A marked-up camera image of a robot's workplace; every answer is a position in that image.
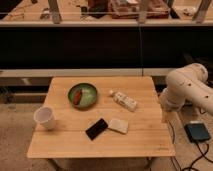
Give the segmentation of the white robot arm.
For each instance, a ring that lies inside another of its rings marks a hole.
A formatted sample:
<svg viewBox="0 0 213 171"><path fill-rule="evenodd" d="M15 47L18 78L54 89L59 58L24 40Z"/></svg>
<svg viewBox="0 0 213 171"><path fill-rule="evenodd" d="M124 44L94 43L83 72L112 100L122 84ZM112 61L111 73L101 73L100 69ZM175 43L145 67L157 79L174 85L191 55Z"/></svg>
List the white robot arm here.
<svg viewBox="0 0 213 171"><path fill-rule="evenodd" d="M208 71L199 63L169 72L166 87L159 96L164 120L196 120L198 111L213 116L213 88L206 84L207 79Z"/></svg>

